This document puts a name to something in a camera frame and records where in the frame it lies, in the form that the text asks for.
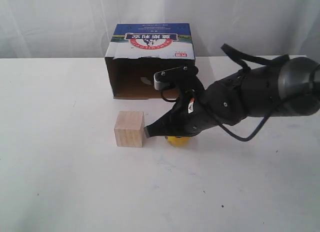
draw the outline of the white table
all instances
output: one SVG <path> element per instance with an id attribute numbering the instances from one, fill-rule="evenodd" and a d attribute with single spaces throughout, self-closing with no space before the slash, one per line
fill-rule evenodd
<path id="1" fill-rule="evenodd" d="M 238 70 L 197 64 L 206 86 Z M 320 231 L 320 113 L 271 118 L 246 143 L 212 128 L 183 148 L 117 147 L 119 111 L 149 124 L 171 106 L 113 99 L 103 58 L 0 59 L 0 231 Z"/>

